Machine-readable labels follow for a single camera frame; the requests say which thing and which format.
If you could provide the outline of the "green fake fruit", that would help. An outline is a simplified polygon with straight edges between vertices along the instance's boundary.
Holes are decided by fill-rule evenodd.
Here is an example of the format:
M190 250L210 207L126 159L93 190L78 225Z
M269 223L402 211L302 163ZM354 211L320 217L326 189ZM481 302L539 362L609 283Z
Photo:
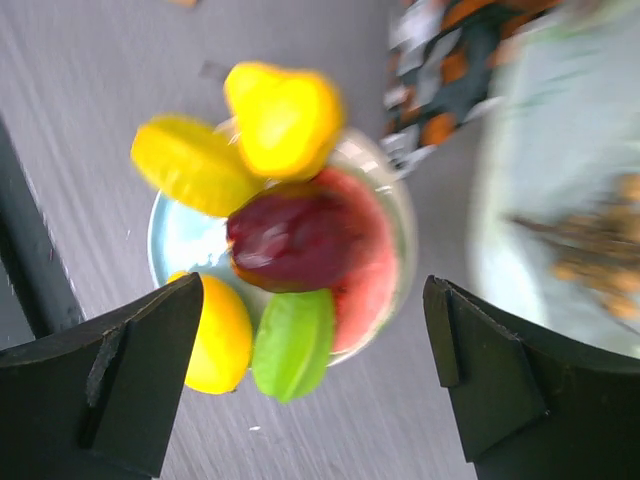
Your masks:
M260 319L251 363L260 392L288 403L316 389L330 361L334 323L327 289L273 295Z

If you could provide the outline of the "yellow fake lemon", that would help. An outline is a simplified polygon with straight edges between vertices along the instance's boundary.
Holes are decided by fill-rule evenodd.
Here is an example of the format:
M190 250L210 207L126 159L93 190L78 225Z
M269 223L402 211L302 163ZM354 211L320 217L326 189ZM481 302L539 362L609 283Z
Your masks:
M203 304L185 385L220 395L234 391L251 361L253 328L241 297L222 280L200 276Z

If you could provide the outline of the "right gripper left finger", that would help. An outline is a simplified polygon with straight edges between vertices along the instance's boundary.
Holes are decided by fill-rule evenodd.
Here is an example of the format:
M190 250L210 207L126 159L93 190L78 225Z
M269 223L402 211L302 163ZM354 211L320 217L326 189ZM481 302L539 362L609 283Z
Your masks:
M187 274L1 353L4 479L161 474L203 306Z

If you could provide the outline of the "green avocado print plastic bag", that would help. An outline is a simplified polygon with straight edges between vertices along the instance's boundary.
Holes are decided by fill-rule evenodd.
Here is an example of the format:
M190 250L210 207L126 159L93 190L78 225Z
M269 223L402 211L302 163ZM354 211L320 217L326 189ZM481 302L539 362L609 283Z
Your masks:
M637 357L639 326L555 278L553 254L513 224L585 212L639 167L639 5L566 1L509 43L491 92L470 214L474 292L576 341Z

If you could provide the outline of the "red fake watermelon slice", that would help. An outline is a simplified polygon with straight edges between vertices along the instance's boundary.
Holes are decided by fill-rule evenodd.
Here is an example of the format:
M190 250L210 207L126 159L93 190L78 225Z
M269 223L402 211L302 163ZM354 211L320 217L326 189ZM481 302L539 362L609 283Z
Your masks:
M332 288L336 308L334 355L349 355L375 336L393 309L398 259L393 222L368 182L338 167L328 167L314 182L346 200L364 236L352 266Z

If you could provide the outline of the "cream and blue ceramic plate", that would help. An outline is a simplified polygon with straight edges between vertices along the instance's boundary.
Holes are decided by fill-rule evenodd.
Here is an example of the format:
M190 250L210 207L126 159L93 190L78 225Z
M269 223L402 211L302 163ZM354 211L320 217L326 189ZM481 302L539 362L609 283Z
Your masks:
M382 310L362 341L333 354L330 366L366 348L397 315L409 296L418 266L417 222L406 185L389 164L386 153L362 131L349 127L330 157L330 163L367 184L385 209L392 226L398 274L389 306ZM244 301L253 327L259 325L271 294L239 279L232 271L226 243L226 220L209 217L158 193L147 230L148 265L154 286L165 285L176 271L215 276Z

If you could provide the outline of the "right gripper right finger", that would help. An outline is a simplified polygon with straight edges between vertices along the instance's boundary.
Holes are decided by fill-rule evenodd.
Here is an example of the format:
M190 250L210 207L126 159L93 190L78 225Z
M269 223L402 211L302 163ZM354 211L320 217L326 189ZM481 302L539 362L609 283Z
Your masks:
M480 479L636 479L639 362L429 276L426 329Z

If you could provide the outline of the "yellow fake pear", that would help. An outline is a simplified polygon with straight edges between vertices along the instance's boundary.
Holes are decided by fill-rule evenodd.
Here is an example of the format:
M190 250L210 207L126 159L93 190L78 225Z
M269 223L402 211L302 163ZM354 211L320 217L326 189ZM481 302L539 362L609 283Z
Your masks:
M268 179L315 177L346 122L338 88L317 70L240 62L227 75L224 94L243 159Z

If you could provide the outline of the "dark red fake fruit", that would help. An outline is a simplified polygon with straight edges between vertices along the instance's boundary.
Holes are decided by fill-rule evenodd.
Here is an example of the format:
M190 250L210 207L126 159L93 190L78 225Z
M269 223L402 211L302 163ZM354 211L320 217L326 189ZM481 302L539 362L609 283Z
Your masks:
M313 182L279 183L226 222L234 272L273 293L329 288L344 277L362 239L352 208Z

